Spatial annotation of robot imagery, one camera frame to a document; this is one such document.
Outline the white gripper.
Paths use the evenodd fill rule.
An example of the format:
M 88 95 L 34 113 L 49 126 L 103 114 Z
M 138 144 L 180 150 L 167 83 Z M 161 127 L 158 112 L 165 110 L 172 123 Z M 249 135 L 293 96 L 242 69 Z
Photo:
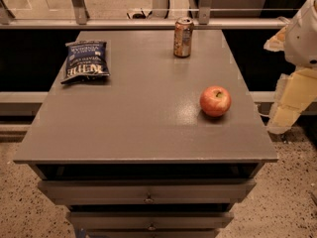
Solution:
M 270 52 L 284 51 L 288 62 L 302 66 L 291 75 L 282 74 L 275 88 L 266 128 L 272 134 L 283 134 L 317 98 L 315 4 L 303 6 L 287 27 L 281 28 L 264 43 L 264 49 Z

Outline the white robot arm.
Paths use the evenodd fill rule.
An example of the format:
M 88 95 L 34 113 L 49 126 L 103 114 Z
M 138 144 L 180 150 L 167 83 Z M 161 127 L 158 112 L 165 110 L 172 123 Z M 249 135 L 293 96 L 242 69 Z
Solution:
M 300 10 L 264 44 L 271 52 L 284 52 L 295 66 L 291 75 L 277 81 L 269 110 L 267 130 L 283 134 L 317 98 L 317 0 L 306 0 Z

